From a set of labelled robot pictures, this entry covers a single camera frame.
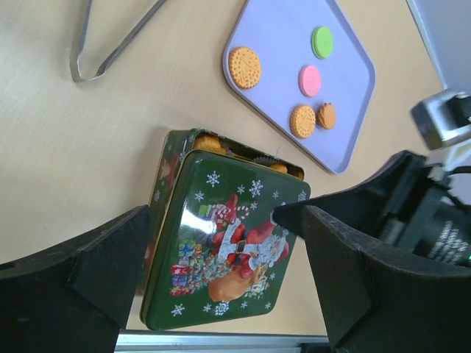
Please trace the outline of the gold tin lid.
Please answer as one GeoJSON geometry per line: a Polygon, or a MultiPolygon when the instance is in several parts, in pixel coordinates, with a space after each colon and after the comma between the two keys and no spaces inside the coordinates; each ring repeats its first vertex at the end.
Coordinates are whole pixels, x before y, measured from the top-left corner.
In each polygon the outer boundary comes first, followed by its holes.
{"type": "Polygon", "coordinates": [[[296,241],[274,209],[310,192],[295,176],[209,151],[164,160],[150,204],[142,322],[161,331],[269,313],[296,241]]]}

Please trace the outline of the metal tongs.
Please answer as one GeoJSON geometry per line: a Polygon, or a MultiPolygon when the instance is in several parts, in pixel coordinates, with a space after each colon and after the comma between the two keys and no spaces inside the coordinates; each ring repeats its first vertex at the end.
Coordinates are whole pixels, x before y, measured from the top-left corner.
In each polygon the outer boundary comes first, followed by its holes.
{"type": "Polygon", "coordinates": [[[75,83],[91,82],[100,77],[103,77],[113,63],[123,54],[125,49],[131,42],[138,36],[141,30],[152,19],[157,11],[166,3],[166,0],[156,1],[144,16],[136,23],[136,25],[124,36],[122,41],[115,47],[103,60],[93,76],[83,76],[80,68],[80,59],[85,48],[88,27],[91,18],[91,10],[93,0],[82,1],[80,10],[82,11],[78,17],[78,24],[76,27],[76,34],[72,41],[71,56],[69,60],[69,68],[71,78],[75,83]]]}

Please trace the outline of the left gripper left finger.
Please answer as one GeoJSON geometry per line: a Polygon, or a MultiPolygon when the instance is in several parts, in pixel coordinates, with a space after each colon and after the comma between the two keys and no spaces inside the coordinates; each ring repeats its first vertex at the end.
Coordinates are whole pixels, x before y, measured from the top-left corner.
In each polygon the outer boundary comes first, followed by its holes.
{"type": "Polygon", "coordinates": [[[1,265],[2,352],[113,352],[149,243],[135,207],[89,232],[1,265]]]}

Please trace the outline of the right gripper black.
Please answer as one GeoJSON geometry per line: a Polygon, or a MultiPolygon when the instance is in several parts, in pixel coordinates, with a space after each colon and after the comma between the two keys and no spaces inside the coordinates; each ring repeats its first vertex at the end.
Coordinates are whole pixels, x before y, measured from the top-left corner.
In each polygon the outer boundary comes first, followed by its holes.
{"type": "Polygon", "coordinates": [[[451,176],[425,167],[426,157],[393,154],[367,180],[352,188],[276,207],[273,220],[304,238],[302,209],[318,207],[340,222],[399,249],[440,263],[470,267],[470,205],[450,192],[451,176]]]}

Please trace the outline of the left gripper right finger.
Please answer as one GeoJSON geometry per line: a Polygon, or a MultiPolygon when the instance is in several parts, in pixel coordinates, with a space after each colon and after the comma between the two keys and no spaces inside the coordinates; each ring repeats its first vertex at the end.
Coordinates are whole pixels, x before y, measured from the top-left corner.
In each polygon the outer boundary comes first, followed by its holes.
{"type": "Polygon", "coordinates": [[[468,352],[470,270],[410,254],[318,207],[302,233],[334,352],[468,352]]]}

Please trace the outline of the orange fish cookie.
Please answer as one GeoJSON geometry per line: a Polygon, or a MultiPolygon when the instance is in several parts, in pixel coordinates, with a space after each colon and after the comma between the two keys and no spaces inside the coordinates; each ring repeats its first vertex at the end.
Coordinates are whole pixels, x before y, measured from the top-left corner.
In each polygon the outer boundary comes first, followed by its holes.
{"type": "Polygon", "coordinates": [[[200,135],[194,141],[194,149],[210,151],[217,154],[226,155],[227,151],[222,147],[218,137],[214,135],[200,135]]]}
{"type": "Polygon", "coordinates": [[[278,171],[280,173],[283,173],[283,174],[287,174],[288,173],[288,167],[282,163],[275,163],[275,164],[271,164],[269,166],[271,169],[275,170],[275,171],[278,171]]]}

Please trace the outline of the gold cookie tin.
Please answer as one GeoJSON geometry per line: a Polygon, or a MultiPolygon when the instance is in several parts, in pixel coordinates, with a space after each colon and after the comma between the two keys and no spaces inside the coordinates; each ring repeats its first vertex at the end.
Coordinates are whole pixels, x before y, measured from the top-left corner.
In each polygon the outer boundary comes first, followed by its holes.
{"type": "Polygon", "coordinates": [[[297,165],[207,129],[170,131],[150,202],[141,290],[154,265],[171,277],[174,296],[234,274],[247,286],[260,282],[291,250],[292,236],[272,220],[273,209],[303,201],[310,192],[297,165]],[[226,155],[194,149],[200,135],[218,137],[226,155]],[[288,173],[253,162],[262,156],[286,165],[288,173]]]}

